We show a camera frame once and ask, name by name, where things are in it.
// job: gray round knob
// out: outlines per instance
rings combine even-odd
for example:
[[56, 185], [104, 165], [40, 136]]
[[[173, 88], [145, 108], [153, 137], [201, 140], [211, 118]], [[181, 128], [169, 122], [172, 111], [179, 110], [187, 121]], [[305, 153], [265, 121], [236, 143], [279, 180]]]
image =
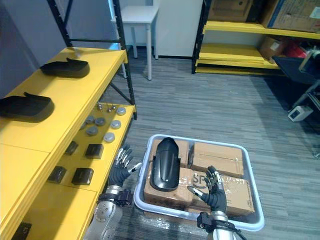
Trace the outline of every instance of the gray round knob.
[[114, 120], [110, 124], [111, 128], [119, 129], [121, 127], [121, 122], [119, 120]]
[[87, 126], [86, 122], [82, 123], [82, 125], [81, 125], [81, 127], [80, 127], [80, 130], [81, 130], [81, 129], [84, 129], [86, 126]]
[[124, 107], [118, 107], [118, 109], [116, 110], [116, 114], [122, 116], [126, 114], [126, 109]]
[[95, 122], [95, 118], [92, 115], [89, 115], [85, 120], [86, 124], [93, 124], [94, 122]]
[[113, 132], [107, 132], [103, 137], [103, 140], [105, 140], [107, 143], [112, 143], [115, 139], [116, 137]]
[[89, 136], [95, 136], [98, 134], [98, 128], [96, 126], [91, 126], [85, 130], [86, 134]]
[[98, 117], [94, 120], [95, 125], [97, 126], [103, 126], [106, 124], [106, 120], [104, 117]]

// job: yellow shelving unit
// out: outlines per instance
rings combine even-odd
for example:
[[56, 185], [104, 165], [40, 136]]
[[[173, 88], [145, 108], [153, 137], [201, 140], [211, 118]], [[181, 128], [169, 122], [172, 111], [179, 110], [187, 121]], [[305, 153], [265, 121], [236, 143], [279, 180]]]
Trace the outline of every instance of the yellow shelving unit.
[[279, 69], [277, 64], [265, 60], [254, 46], [238, 44], [204, 43], [196, 66], [198, 64]]
[[275, 71], [272, 69], [262, 69], [262, 68], [249, 68], [249, 67], [219, 67], [219, 66], [211, 66], [211, 67], [203, 67], [198, 66], [195, 69], [196, 73], [202, 74], [235, 74], [235, 75], [272, 75], [272, 76], [283, 76], [283, 74], [279, 71]]
[[292, 31], [275, 28], [265, 28], [259, 23], [251, 22], [228, 22], [228, 21], [207, 21], [203, 33], [206, 31], [224, 31], [252, 34], [279, 35], [295, 38], [306, 38], [320, 40], [320, 34], [306, 31]]
[[[0, 238], [3, 240], [12, 238], [118, 68], [128, 62], [124, 50], [83, 47], [65, 48], [49, 62], [66, 58], [87, 61], [89, 74], [77, 79], [63, 78], [44, 75], [38, 69], [7, 95], [23, 96], [28, 92], [49, 97], [54, 111], [38, 123], [0, 118]], [[128, 109], [129, 115], [134, 109], [134, 106]]]
[[[320, 33], [265, 28], [259, 23], [249, 22], [207, 21], [202, 33], [205, 34], [207, 31], [278, 35], [320, 40]], [[237, 44], [202, 44], [199, 57], [197, 60], [193, 60], [193, 63], [195, 63], [196, 73], [269, 75], [277, 74], [277, 71], [268, 70], [279, 69], [277, 64], [264, 59], [254, 46]], [[198, 64], [207, 64], [207, 66], [199, 67]], [[229, 68], [221, 69], [219, 66], [229, 66]]]
[[[32, 224], [27, 240], [77, 240], [82, 239], [85, 234], [94, 213], [97, 197], [103, 190], [113, 160], [135, 111], [135, 106], [116, 105], [126, 109], [125, 115], [119, 116], [115, 111], [110, 113], [106, 111], [111, 104], [102, 104], [102, 106], [102, 110], [94, 109], [90, 115], [95, 118], [104, 117], [105, 125], [98, 127], [99, 132], [95, 136], [88, 136], [85, 128], [78, 131], [73, 141], [79, 146], [72, 155], [64, 154], [57, 163], [57, 166], [66, 169], [61, 183], [45, 183], [26, 213], [23, 221]], [[119, 129], [110, 127], [113, 120], [121, 122]], [[103, 141], [106, 132], [114, 133], [113, 142]], [[101, 159], [85, 157], [89, 144], [103, 145]], [[93, 169], [90, 185], [72, 184], [71, 181], [77, 168]]]

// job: robot finger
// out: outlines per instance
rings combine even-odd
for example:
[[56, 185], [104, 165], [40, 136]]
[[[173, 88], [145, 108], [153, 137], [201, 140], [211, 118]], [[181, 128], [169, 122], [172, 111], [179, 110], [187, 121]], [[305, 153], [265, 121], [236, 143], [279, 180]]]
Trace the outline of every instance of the robot finger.
[[122, 164], [125, 163], [125, 160], [127, 159], [127, 157], [128, 157], [131, 153], [132, 153], [132, 149], [128, 149], [128, 150], [124, 153], [123, 157], [121, 158], [121, 163], [122, 163]]
[[203, 191], [195, 188], [194, 186], [187, 186], [188, 190], [192, 192], [197, 197], [201, 198], [203, 194], [205, 194]]
[[134, 158], [134, 156], [129, 156], [127, 159], [126, 159], [126, 161], [125, 161], [125, 163], [124, 163], [124, 167], [126, 168], [127, 166], [128, 166], [128, 164], [131, 162], [131, 160]]
[[132, 174], [133, 172], [139, 170], [141, 166], [142, 166], [142, 162], [137, 163], [136, 165], [134, 165], [132, 168], [128, 170], [128, 173]]
[[212, 175], [215, 174], [215, 172], [217, 172], [217, 169], [214, 166], [208, 166], [208, 170], [210, 171], [210, 173], [212, 173]]
[[204, 177], [204, 181], [206, 183], [206, 186], [208, 187], [209, 191], [212, 188], [211, 182], [209, 181], [209, 179], [207, 177]]
[[120, 159], [122, 158], [122, 155], [123, 153], [130, 148], [130, 145], [129, 144], [125, 144], [123, 145], [122, 147], [120, 147], [119, 151], [118, 151], [118, 154], [117, 156], [115, 157], [115, 160], [114, 160], [114, 164], [115, 165], [118, 165], [120, 163]]
[[205, 174], [208, 177], [208, 180], [210, 181], [211, 185], [213, 185], [215, 182], [214, 175], [209, 170], [205, 171]]

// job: black curved plastic cover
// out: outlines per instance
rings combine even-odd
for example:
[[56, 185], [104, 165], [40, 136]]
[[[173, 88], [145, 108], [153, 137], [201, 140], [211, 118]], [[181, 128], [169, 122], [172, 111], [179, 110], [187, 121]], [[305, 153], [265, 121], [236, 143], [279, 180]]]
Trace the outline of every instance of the black curved plastic cover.
[[162, 192], [171, 192], [179, 185], [179, 147], [171, 137], [164, 138], [153, 157], [150, 185]]
[[90, 72], [87, 61], [66, 58], [67, 61], [54, 61], [40, 67], [46, 75], [62, 78], [83, 78]]
[[51, 98], [24, 93], [0, 99], [0, 116], [11, 120], [39, 123], [49, 117], [55, 105]]

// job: brown cardboard box on shelf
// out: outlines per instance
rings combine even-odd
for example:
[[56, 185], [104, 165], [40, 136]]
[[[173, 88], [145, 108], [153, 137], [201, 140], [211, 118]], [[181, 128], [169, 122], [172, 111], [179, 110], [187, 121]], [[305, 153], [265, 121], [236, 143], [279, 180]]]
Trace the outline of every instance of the brown cardboard box on shelf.
[[[206, 174], [204, 172], [193, 171], [193, 186], [204, 193], [208, 193], [205, 182]], [[246, 216], [254, 213], [251, 190], [249, 182], [244, 179], [222, 175], [222, 182], [226, 195], [226, 214], [227, 216]], [[210, 207], [199, 197], [193, 195], [191, 209], [199, 212], [210, 213]]]
[[242, 178], [244, 175], [242, 151], [239, 148], [196, 142], [192, 150], [192, 170], [205, 172], [212, 165], [228, 176]]
[[149, 164], [149, 169], [144, 187], [144, 200], [147, 203], [175, 208], [184, 209], [189, 206], [193, 199], [193, 194], [187, 189], [187, 186], [192, 185], [193, 171], [188, 168], [180, 168], [179, 185], [173, 191], [158, 191], [150, 185], [150, 177], [152, 171], [152, 162]]
[[208, 20], [245, 22], [253, 0], [212, 0]]
[[265, 28], [318, 33], [320, 3], [318, 0], [268, 0], [260, 22]]
[[[154, 156], [156, 155], [157, 147], [162, 139], [155, 139], [151, 146], [151, 151], [149, 155], [149, 161], [152, 162]], [[189, 154], [189, 142], [184, 140], [174, 140], [175, 143], [179, 147], [179, 155], [180, 158], [180, 167], [187, 168], [188, 167], [188, 154]]]
[[275, 63], [272, 57], [281, 55], [287, 45], [288, 41], [285, 37], [266, 36], [258, 51], [261, 54], [261, 56], [267, 59], [270, 63]]

